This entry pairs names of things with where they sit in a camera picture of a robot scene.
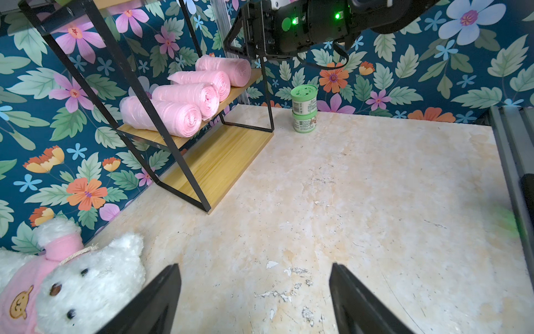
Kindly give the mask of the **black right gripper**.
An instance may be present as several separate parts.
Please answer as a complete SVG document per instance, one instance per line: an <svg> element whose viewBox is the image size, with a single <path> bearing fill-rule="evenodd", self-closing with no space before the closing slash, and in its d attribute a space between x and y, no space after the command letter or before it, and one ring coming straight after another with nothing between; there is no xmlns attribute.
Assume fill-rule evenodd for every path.
<svg viewBox="0 0 534 334"><path fill-rule="evenodd" d="M309 50L309 2L248 1L237 11L223 41L225 51L244 58L293 58Z"/></svg>

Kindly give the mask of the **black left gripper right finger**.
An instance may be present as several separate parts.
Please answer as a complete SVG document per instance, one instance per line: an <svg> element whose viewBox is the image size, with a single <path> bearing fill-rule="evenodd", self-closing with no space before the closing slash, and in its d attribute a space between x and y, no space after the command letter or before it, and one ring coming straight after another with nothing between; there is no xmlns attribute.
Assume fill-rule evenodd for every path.
<svg viewBox="0 0 534 334"><path fill-rule="evenodd" d="M343 264L332 265L329 287L340 333L413 333Z"/></svg>

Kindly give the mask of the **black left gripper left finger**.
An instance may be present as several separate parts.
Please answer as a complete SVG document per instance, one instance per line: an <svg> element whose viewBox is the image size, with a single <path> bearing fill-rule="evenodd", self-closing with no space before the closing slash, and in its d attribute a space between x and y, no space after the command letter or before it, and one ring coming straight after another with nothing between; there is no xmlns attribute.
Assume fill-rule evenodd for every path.
<svg viewBox="0 0 534 334"><path fill-rule="evenodd" d="M170 333L181 287L179 265L168 265L97 333Z"/></svg>

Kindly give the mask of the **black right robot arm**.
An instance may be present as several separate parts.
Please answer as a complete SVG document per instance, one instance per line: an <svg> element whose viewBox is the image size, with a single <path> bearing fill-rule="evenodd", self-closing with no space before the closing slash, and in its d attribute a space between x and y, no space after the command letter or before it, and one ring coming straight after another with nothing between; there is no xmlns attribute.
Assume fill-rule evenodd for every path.
<svg viewBox="0 0 534 334"><path fill-rule="evenodd" d="M361 32L395 33L435 5L428 0L248 1L223 41L226 52L282 61L331 42L341 57Z"/></svg>

